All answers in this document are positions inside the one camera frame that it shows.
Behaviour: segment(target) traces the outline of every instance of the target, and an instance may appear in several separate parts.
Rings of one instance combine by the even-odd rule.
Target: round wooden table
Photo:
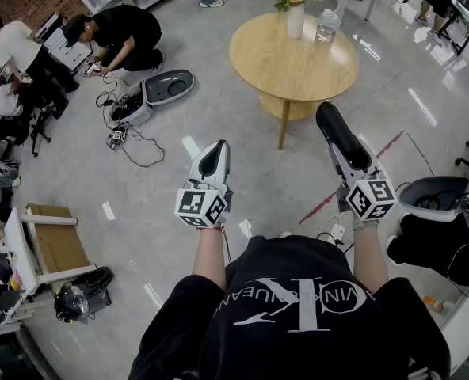
[[[288,120],[310,116],[324,101],[346,91],[358,75],[354,46],[338,31],[333,43],[315,41],[317,20],[307,16],[300,40],[288,36],[287,14],[270,13],[247,21],[234,33],[231,63],[259,90],[264,110],[282,119],[279,149]]]

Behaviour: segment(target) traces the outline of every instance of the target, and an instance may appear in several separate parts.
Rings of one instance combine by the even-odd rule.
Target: plastic bottle
[[[340,18],[338,18],[338,15],[330,9],[324,9],[319,16],[319,24],[315,37],[323,42],[331,42],[339,28]]]

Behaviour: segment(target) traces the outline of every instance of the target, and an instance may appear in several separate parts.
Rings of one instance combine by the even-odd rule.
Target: baseball cap
[[[80,14],[72,17],[63,27],[63,35],[67,40],[67,47],[78,42],[79,36],[85,31],[85,23],[89,20],[86,15]]]

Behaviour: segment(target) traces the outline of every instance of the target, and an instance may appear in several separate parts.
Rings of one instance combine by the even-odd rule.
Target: power strip
[[[345,228],[340,224],[334,224],[330,231],[331,237],[328,236],[327,241],[332,245],[336,245],[334,243],[333,238],[335,238],[335,241],[341,241],[342,238],[344,237],[344,234],[345,234]]]

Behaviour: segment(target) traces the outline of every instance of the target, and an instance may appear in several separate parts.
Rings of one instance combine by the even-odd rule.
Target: glossy floor
[[[334,103],[375,152],[386,147],[381,161],[394,184],[431,173],[465,173],[454,169],[453,161],[466,155],[469,139],[469,46],[457,57],[448,45],[441,47],[427,36],[427,28],[414,21],[420,1],[379,0],[368,23],[363,20],[368,0],[349,0],[341,27],[358,52],[360,75]],[[291,122],[284,149],[277,150],[280,121],[261,110],[257,92],[230,64],[234,31],[273,11],[274,1],[226,0],[217,9],[201,9],[197,3],[167,0],[153,9],[162,25],[159,46],[166,69],[185,68],[196,75],[187,97],[158,108],[141,128],[166,149],[164,162],[143,169],[105,145],[108,130],[94,102],[110,86],[98,78],[82,80],[71,94],[63,117],[48,127],[53,141],[41,145],[38,158],[28,147],[23,150],[19,205],[69,207],[78,217],[90,260],[116,275],[110,285],[112,306],[87,326],[58,322],[51,306],[26,321],[63,380],[126,378],[160,302],[191,271],[197,232],[173,216],[190,163],[183,138],[190,136],[199,148],[217,139],[231,145],[229,184],[235,195],[227,236],[233,257],[246,247],[238,226],[246,220],[270,237],[284,230],[315,236],[337,211],[334,201],[317,207],[338,180],[313,117]],[[318,15],[334,4],[324,0],[307,11]],[[458,25],[453,34],[460,40],[464,33]],[[126,148],[142,163],[159,155],[151,144],[134,138]],[[115,220],[106,218],[106,201]],[[381,224],[382,243],[397,217],[394,211]],[[434,272],[392,266],[390,271],[409,276],[421,295],[456,297]]]

